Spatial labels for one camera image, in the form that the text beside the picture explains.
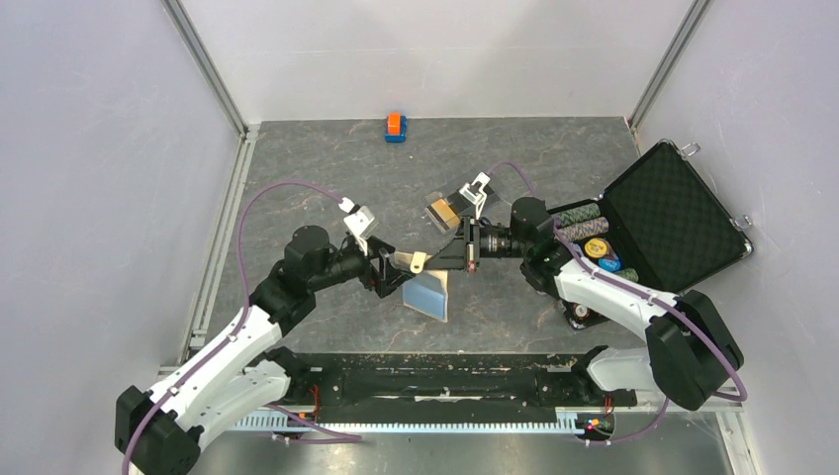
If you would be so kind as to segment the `clear acrylic card box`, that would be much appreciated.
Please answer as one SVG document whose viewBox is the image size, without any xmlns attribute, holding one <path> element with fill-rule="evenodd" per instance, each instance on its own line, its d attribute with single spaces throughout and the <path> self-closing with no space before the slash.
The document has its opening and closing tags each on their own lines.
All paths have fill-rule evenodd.
<svg viewBox="0 0 839 475">
<path fill-rule="evenodd" d="M 475 204 L 462 195 L 460 190 L 464 185 L 471 185 L 478 175 L 478 171 L 468 171 L 423 197 L 423 210 L 441 234 L 455 231 L 462 217 L 474 213 Z"/>
</svg>

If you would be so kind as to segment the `black and yellow credit cards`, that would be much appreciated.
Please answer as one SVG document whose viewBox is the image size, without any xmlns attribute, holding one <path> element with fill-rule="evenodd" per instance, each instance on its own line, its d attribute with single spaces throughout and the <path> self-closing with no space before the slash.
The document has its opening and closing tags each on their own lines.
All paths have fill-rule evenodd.
<svg viewBox="0 0 839 475">
<path fill-rule="evenodd" d="M 447 234 L 455 230 L 460 223 L 460 217 L 469 213 L 472 205 L 457 192 L 443 195 L 439 191 L 429 193 L 424 197 L 426 214 L 434 225 Z"/>
</svg>

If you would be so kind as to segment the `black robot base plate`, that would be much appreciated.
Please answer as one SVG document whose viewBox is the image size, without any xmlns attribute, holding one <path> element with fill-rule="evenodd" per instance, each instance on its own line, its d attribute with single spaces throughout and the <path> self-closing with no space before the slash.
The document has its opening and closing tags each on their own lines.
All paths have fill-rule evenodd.
<svg viewBox="0 0 839 475">
<path fill-rule="evenodd" d="M 282 407 L 317 409 L 320 423 L 548 423 L 558 408 L 631 408 L 631 390 L 606 392 L 562 353 L 263 354 L 291 378 Z"/>
</svg>

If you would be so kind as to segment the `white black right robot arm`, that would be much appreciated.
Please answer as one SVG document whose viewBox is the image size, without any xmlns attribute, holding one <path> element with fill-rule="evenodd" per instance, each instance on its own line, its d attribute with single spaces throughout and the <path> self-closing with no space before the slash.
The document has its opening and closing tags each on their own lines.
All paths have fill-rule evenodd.
<svg viewBox="0 0 839 475">
<path fill-rule="evenodd" d="M 657 391 L 690 411 L 712 397 L 747 400 L 737 373 L 743 354 L 705 294 L 652 289 L 595 266 L 561 237 L 542 200 L 514 201 L 506 227 L 462 219 L 452 241 L 430 257 L 414 258 L 411 270 L 474 272 L 483 257 L 520 259 L 535 290 L 599 314 L 643 341 L 641 348 L 589 351 L 571 378 L 579 401 L 595 404 L 623 390 Z"/>
</svg>

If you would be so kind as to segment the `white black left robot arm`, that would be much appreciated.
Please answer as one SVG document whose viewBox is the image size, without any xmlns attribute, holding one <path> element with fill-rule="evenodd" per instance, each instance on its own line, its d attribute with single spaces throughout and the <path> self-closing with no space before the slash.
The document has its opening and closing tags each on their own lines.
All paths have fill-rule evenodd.
<svg viewBox="0 0 839 475">
<path fill-rule="evenodd" d="M 208 445 L 251 412 L 280 399 L 303 401 L 310 375 L 258 356 L 315 308 L 317 292 L 358 280 L 384 298 L 413 278 L 393 265 L 394 252 L 377 237 L 346 235 L 336 247 L 321 227 L 297 229 L 225 332 L 149 389 L 131 386 L 120 395 L 115 445 L 124 455 L 123 473 L 186 474 Z"/>
</svg>

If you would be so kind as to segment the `beige leather card holder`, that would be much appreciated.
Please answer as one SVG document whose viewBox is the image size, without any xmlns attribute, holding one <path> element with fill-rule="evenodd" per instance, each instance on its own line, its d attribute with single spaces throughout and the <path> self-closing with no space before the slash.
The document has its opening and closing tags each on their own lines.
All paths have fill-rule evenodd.
<svg viewBox="0 0 839 475">
<path fill-rule="evenodd" d="M 397 251 L 410 265 L 410 280 L 402 288 L 403 305 L 440 322 L 448 322 L 448 271 L 425 270 L 431 257 L 421 251 Z"/>
</svg>

